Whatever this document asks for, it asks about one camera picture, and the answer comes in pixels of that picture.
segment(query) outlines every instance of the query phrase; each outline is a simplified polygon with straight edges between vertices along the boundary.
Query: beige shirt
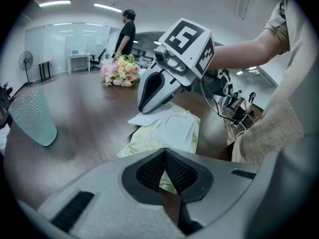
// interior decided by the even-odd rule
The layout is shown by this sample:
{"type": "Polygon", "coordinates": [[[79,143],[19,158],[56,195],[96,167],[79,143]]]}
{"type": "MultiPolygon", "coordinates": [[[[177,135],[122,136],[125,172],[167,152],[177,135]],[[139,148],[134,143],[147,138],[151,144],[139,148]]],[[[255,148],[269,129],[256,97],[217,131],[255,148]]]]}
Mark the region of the beige shirt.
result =
{"type": "Polygon", "coordinates": [[[261,164],[265,155],[304,135],[303,128],[288,101],[313,66],[318,54],[318,37],[308,18],[294,0],[284,0],[286,20],[280,3],[275,7],[265,29],[281,41],[283,54],[291,51],[284,78],[274,91],[261,119],[234,143],[233,162],[261,164]]]}

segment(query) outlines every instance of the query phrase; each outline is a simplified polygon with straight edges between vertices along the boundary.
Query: office chair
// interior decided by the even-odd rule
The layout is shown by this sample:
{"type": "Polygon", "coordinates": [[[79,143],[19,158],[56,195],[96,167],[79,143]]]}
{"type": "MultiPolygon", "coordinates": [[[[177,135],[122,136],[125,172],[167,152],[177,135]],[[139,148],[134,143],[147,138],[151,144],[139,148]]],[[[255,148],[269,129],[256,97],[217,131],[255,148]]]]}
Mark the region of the office chair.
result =
{"type": "Polygon", "coordinates": [[[101,58],[102,58],[104,52],[106,52],[106,49],[104,49],[104,50],[102,51],[102,53],[100,54],[100,56],[98,56],[98,61],[95,61],[95,60],[94,60],[95,55],[91,55],[91,56],[92,56],[92,60],[90,60],[90,63],[91,63],[91,65],[93,65],[93,66],[91,66],[91,69],[94,69],[94,68],[96,68],[97,70],[100,69],[100,67],[98,67],[98,65],[100,64],[100,60],[101,60],[101,58]]]}

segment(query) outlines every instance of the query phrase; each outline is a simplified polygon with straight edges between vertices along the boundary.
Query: light fixture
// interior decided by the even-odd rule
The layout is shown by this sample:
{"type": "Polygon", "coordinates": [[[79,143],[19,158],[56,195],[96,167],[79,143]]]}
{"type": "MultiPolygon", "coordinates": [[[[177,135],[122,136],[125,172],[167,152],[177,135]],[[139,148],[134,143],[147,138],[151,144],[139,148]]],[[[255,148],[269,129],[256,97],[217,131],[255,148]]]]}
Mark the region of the light fixture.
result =
{"type": "Polygon", "coordinates": [[[108,9],[108,10],[113,10],[113,11],[116,11],[116,12],[122,12],[122,10],[120,10],[120,9],[117,9],[117,8],[114,8],[114,7],[110,7],[110,6],[107,6],[107,5],[103,5],[103,4],[99,4],[99,3],[95,3],[94,6],[100,7],[100,8],[104,8],[104,9],[108,9]]]}
{"type": "Polygon", "coordinates": [[[53,24],[54,26],[59,26],[59,25],[69,25],[69,24],[72,24],[72,23],[58,23],[58,24],[53,24]]]}
{"type": "Polygon", "coordinates": [[[92,26],[103,26],[103,25],[100,25],[100,24],[93,24],[93,23],[85,23],[86,25],[92,25],[92,26]]]}
{"type": "Polygon", "coordinates": [[[40,7],[46,7],[46,6],[50,6],[50,5],[59,5],[59,4],[71,4],[71,1],[70,0],[64,0],[64,1],[44,2],[44,3],[40,3],[39,6],[40,7]]]}

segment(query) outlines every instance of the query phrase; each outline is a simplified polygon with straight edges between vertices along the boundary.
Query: teal glass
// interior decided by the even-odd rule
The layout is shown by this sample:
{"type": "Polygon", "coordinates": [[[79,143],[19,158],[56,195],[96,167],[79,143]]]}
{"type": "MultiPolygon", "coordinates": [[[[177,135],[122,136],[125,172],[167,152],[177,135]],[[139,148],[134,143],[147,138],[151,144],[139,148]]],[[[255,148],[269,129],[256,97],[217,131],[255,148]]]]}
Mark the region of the teal glass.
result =
{"type": "Polygon", "coordinates": [[[16,98],[9,107],[14,122],[33,140],[50,145],[57,135],[44,91],[33,87],[16,98]]]}

